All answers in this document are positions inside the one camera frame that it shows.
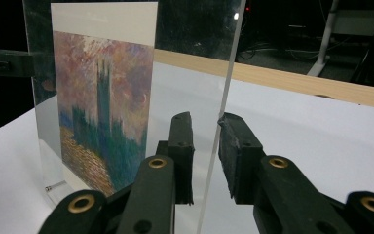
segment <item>white table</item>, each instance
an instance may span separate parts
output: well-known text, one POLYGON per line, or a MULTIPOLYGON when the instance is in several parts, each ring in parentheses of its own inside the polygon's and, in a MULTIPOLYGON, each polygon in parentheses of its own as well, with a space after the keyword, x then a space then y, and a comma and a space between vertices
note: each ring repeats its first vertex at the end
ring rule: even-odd
MULTIPOLYGON (((373 107, 232 81, 227 111, 245 119, 267 154, 295 162, 320 192, 342 202, 351 191, 374 192, 373 107)), ((257 233, 252 207, 229 197, 216 158, 202 233, 257 233)), ((0 233, 36 233, 50 204, 31 110, 0 129, 0 233)))

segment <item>clear acrylic sheet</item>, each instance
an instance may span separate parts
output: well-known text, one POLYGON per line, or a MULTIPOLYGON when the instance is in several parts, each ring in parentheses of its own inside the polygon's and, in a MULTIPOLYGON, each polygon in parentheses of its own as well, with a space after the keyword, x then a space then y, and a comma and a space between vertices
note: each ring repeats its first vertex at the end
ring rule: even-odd
MULTIPOLYGON (((168 139, 171 117, 184 111, 192 116, 196 148, 195 204, 176 206, 175 233, 200 232, 217 150, 217 120, 227 98, 244 2, 159 2, 145 156, 154 155, 158 140, 168 139)), ((24 8, 29 50, 36 55, 34 92, 44 185, 52 188, 49 195, 57 203, 74 189, 65 182, 61 161, 51 4, 24 0, 24 8)))

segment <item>monet painting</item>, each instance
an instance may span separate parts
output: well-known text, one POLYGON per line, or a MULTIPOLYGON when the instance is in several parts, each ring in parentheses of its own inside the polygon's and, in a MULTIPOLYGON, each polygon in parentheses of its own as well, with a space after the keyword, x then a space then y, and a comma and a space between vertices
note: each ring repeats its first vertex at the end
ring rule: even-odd
POLYGON ((54 31, 62 160, 110 195, 145 158, 153 47, 54 31))

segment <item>purple sky in painting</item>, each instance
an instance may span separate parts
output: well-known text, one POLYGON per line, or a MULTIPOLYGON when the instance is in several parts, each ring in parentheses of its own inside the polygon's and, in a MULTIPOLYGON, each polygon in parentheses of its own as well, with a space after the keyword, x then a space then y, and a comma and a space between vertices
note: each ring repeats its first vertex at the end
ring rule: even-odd
POLYGON ((97 121, 96 73, 104 62, 111 73, 111 119, 122 119, 139 140, 148 123, 153 48, 64 32, 54 32, 59 111, 85 109, 97 121))

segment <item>gothic tower in painting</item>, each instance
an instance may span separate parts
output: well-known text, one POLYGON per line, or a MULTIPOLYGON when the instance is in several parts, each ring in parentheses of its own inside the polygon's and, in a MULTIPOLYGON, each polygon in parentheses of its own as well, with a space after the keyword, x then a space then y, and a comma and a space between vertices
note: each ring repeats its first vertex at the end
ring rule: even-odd
POLYGON ((96 83, 99 145, 104 145, 110 135, 110 68, 104 61, 97 65, 96 83))

